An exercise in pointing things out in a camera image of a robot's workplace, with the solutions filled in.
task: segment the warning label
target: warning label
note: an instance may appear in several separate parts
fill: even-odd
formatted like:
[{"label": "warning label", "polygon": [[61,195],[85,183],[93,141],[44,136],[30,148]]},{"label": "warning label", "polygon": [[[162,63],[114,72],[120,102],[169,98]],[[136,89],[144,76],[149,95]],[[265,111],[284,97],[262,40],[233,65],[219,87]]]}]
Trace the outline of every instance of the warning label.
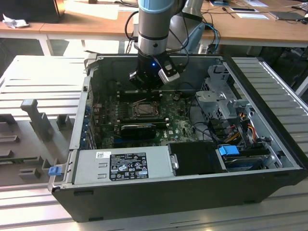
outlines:
[{"label": "warning label", "polygon": [[134,180],[149,178],[145,153],[112,154],[110,155],[109,179]]}]

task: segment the ventilation grille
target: ventilation grille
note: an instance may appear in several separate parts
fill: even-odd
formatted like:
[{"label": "ventilation grille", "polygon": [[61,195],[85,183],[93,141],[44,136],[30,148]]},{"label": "ventilation grille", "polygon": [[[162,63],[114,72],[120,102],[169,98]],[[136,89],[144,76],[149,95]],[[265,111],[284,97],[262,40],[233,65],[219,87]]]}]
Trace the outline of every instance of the ventilation grille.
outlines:
[{"label": "ventilation grille", "polygon": [[204,83],[202,85],[201,90],[203,90],[203,91],[209,91],[210,90],[210,87],[208,86],[208,84],[205,81],[204,81]]},{"label": "ventilation grille", "polygon": [[217,119],[222,119],[222,112],[220,109],[217,109],[216,116],[217,116]]},{"label": "ventilation grille", "polygon": [[208,121],[208,120],[210,120],[212,118],[213,118],[213,115],[210,112],[205,115],[206,121]]}]

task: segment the cable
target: cable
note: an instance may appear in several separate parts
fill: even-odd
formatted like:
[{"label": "cable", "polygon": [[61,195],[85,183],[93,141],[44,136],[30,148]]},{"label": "cable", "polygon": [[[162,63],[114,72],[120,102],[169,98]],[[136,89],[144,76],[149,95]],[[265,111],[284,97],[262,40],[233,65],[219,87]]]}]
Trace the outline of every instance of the cable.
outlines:
[{"label": "cable", "polygon": [[227,12],[229,15],[231,15],[232,18],[235,18],[232,14],[230,14],[230,12],[228,12],[228,10],[226,9],[226,7],[222,7],[222,10]]},{"label": "cable", "polygon": [[213,45],[213,44],[214,44],[214,41],[215,41],[215,39],[216,39],[215,49],[214,49],[213,52],[212,52],[212,53],[215,53],[216,50],[217,50],[217,48],[218,48],[219,42],[220,42],[220,32],[219,32],[217,29],[215,29],[212,13],[208,13],[208,14],[209,14],[210,17],[211,17],[211,21],[212,21],[212,25],[213,25],[213,26],[211,26],[211,25],[208,24],[208,23],[206,23],[206,25],[207,25],[208,27],[210,27],[210,28],[212,29],[213,33],[214,33],[214,38],[213,38],[213,41],[211,42],[210,45]]},{"label": "cable", "polygon": [[227,139],[225,142],[228,143],[228,142],[230,142],[230,141],[233,141],[234,139],[236,139],[236,138],[239,137],[239,136],[240,136],[240,133],[237,132],[234,136],[232,136],[231,138]]},{"label": "cable", "polygon": [[[173,31],[171,29],[169,29],[170,33],[177,39],[177,41],[181,44],[181,47],[184,48],[184,45],[183,43],[180,41],[180,39],[173,33]],[[186,60],[186,63],[184,64],[184,68],[187,67],[188,63],[189,63],[189,54],[186,50],[186,48],[184,48],[184,51],[186,53],[186,56],[187,56],[187,60]]]},{"label": "cable", "polygon": [[131,13],[131,15],[128,17],[128,19],[127,19],[127,21],[126,21],[126,23],[125,23],[124,32],[125,32],[126,37],[127,37],[129,40],[133,40],[133,37],[130,37],[130,36],[128,35],[128,33],[127,33],[127,26],[128,26],[128,23],[129,23],[130,19],[131,19],[135,14],[137,14],[137,13],[139,13],[139,11],[135,11],[135,12]]},{"label": "cable", "polygon": [[233,125],[233,126],[231,126],[231,128],[229,128],[229,136],[231,135],[231,133],[232,133],[232,128],[236,128],[236,126],[235,125]]},{"label": "cable", "polygon": [[215,8],[212,8],[212,9],[210,9],[210,2],[209,1],[206,1],[207,2],[207,10],[205,10],[205,11],[212,11],[212,10],[214,10],[214,9],[218,9],[219,7],[221,7],[221,6],[218,6],[218,7],[215,7]]},{"label": "cable", "polygon": [[195,88],[191,83],[189,82],[181,82],[179,83],[176,87],[175,87],[175,90],[179,90],[179,87],[182,85],[182,84],[188,84],[189,86],[192,87],[192,89],[194,89],[195,91],[199,91],[197,88]]},{"label": "cable", "polygon": [[248,128],[251,129],[251,132],[252,132],[252,139],[256,142],[256,141],[257,141],[256,129],[255,129],[251,124],[248,124]]},{"label": "cable", "polygon": [[130,52],[130,49],[131,49],[131,46],[132,46],[132,41],[133,40],[129,40],[128,44],[127,44],[127,47],[126,47],[126,51],[125,51],[125,54],[129,53]]},{"label": "cable", "polygon": [[[208,130],[208,128],[204,129],[203,132],[205,132],[206,130]],[[204,134],[205,134],[205,133],[202,134],[202,139],[203,139],[203,140],[204,140]]]},{"label": "cable", "polygon": [[[293,12],[293,11],[297,11],[297,9],[291,10],[291,11],[286,11],[286,13]],[[245,12],[245,13],[269,13],[269,12],[268,11],[260,11],[260,12]],[[211,12],[211,14],[227,14],[227,13],[226,12],[224,12],[224,13]]]},{"label": "cable", "polygon": [[180,39],[171,31],[171,29],[169,29],[169,31],[172,33],[172,35],[180,42],[180,44],[182,45],[180,48],[177,48],[177,49],[173,49],[173,50],[169,50],[167,51],[168,54],[170,53],[174,53],[174,52],[178,52],[178,51],[181,51],[183,49],[185,49],[189,43],[189,34],[188,34],[188,29],[187,29],[187,25],[186,25],[186,20],[185,20],[185,17],[183,15],[183,12],[182,13],[182,18],[183,18],[183,21],[184,21],[184,25],[185,25],[185,28],[186,28],[186,34],[187,34],[187,39],[186,39],[186,43],[185,45],[182,44],[182,42],[180,41]]},{"label": "cable", "polygon": [[[192,98],[191,103],[190,103],[190,106],[189,106],[189,109],[188,109],[188,111],[187,111],[187,117],[188,117],[188,120],[189,120],[189,122],[190,122],[191,124],[192,124],[192,120],[191,120],[190,111],[191,111],[192,102],[193,102],[194,99],[196,99],[195,96]],[[199,104],[199,102],[198,102],[197,99],[196,99],[196,101],[197,101],[198,106],[199,106],[199,108],[201,109],[201,111],[202,111],[203,113],[205,113],[205,112],[203,111],[202,107],[200,106],[200,104]],[[194,126],[194,128],[195,128],[197,131],[201,132],[202,134],[205,134],[205,135],[207,135],[208,137],[212,138],[212,139],[215,140],[217,143],[225,143],[225,141],[223,141],[223,140],[221,140],[220,138],[218,138],[218,137],[217,137],[215,134],[213,134],[211,131],[209,131],[209,132],[210,132],[210,135],[209,135],[209,134],[207,134],[207,133],[203,133],[202,130],[196,128],[195,126]]]},{"label": "cable", "polygon": [[208,137],[212,138],[212,136],[211,136],[210,134],[205,133],[205,131],[208,130],[208,128],[206,128],[206,129],[204,129],[204,130],[202,131],[201,129],[199,129],[199,128],[196,127],[196,124],[205,124],[205,125],[206,125],[206,122],[197,122],[197,123],[194,123],[192,126],[193,126],[197,131],[199,131],[199,132],[202,133],[203,139],[204,139],[204,135],[207,135]]},{"label": "cable", "polygon": [[138,8],[138,6],[131,4],[131,3],[128,3],[128,2],[123,2],[123,0],[120,0],[120,2],[118,2],[118,3],[120,3],[121,5],[124,5],[124,6]]}]

